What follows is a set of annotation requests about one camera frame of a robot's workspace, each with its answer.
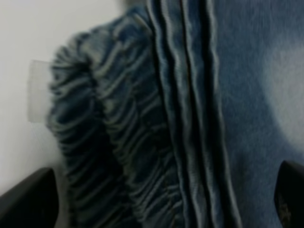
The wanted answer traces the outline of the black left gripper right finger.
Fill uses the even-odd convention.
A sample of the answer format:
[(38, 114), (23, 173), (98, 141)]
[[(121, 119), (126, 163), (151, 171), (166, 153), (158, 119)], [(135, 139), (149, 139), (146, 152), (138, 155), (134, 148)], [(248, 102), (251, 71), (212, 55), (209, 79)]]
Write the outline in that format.
[(275, 208), (284, 228), (304, 228), (304, 167), (282, 162), (275, 186)]

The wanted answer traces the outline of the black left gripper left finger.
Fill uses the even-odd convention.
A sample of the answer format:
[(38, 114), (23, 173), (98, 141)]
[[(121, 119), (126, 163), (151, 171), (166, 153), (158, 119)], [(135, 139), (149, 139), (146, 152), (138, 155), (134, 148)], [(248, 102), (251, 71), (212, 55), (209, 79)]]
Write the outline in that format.
[(42, 168), (0, 197), (2, 228), (53, 228), (59, 199), (54, 171)]

